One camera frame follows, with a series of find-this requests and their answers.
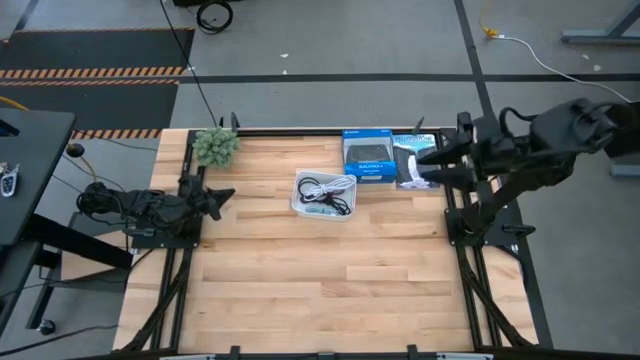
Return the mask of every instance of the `succulent plant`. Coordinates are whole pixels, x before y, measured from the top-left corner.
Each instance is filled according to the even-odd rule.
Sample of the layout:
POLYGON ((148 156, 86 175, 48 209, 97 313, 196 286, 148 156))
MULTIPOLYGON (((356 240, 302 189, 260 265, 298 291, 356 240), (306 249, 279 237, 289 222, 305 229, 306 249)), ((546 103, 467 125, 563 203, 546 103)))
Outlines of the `succulent plant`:
POLYGON ((213 165, 226 169, 231 165, 232 154, 240 147, 237 135, 217 127, 196 133, 193 150, 202 166, 213 165))

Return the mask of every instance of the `wooden table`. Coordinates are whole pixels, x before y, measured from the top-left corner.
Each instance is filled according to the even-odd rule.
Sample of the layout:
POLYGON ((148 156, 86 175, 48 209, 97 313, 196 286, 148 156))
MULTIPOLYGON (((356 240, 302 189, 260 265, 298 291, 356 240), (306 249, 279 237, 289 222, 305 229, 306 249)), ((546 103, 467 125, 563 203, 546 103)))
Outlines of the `wooden table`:
MULTIPOLYGON (((150 188, 177 189, 187 133, 163 131, 150 188)), ((207 170, 208 187, 234 187, 236 194, 221 221, 204 219, 180 353, 228 353, 232 345, 243 353, 404 352, 408 344, 472 350, 444 190, 361 185, 355 214, 343 223, 300 218, 291 209, 296 171, 339 174, 341 156, 339 136, 242 138, 230 169, 207 170)), ((131 274, 114 348, 128 343, 156 306, 165 251, 131 274)), ((535 342, 518 262, 495 248, 484 256, 496 303, 535 342)))

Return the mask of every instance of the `concrete floor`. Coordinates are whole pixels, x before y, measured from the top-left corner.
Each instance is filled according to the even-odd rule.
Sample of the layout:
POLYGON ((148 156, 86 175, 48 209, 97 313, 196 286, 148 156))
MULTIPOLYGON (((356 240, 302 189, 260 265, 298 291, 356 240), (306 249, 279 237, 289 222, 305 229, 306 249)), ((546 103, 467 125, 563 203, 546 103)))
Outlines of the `concrete floor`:
MULTIPOLYGON (((0 39, 10 35, 27 3, 2 1, 0 39)), ((529 41, 543 61, 565 72, 637 73, 640 48, 569 47, 558 41, 563 28, 604 27, 628 3, 495 0, 485 21, 529 41)), ((464 5, 485 74, 544 73, 524 47, 482 40, 476 25, 482 0, 465 0, 464 5)), ((175 26, 195 25, 192 14, 167 6, 175 26)), ((244 0, 232 6, 236 17, 228 31, 217 36, 196 32, 192 63, 199 75, 471 73, 452 1, 244 0)), ((166 27, 166 21, 156 0, 39 0, 26 24, 27 29, 118 27, 166 27)), ((640 98, 638 83, 607 85, 640 98)), ((582 96, 615 99, 600 89, 570 83, 501 82, 487 88, 494 109, 512 106, 522 113, 582 96)), ((473 82, 243 83, 205 84, 203 89, 217 116, 235 111, 243 126, 412 125, 421 116, 425 125, 454 125, 456 113, 480 116, 482 111, 473 82)), ((209 124, 195 85, 180 85, 171 126, 209 124)), ((127 143, 157 146, 157 140, 127 143)), ((100 140, 83 144, 99 175, 127 189, 148 186, 152 152, 100 140), (136 171, 120 166, 125 157, 135 159, 136 171)), ((640 354, 640 183, 610 178, 609 164, 603 153, 581 156, 570 179, 523 195, 520 206, 525 223, 538 229, 529 242, 556 348, 640 354)), ((90 181, 64 161, 56 175, 79 188, 90 181)), ((38 212, 66 223, 75 196, 52 180, 38 212)), ((30 279, 39 281, 37 275, 30 279)), ((0 349, 42 339, 24 330, 36 294, 23 293, 0 349)), ((121 303, 122 294, 57 289, 46 317, 63 334, 115 324, 121 303)), ((86 333, 7 358, 105 354, 113 336, 114 331, 86 333)))

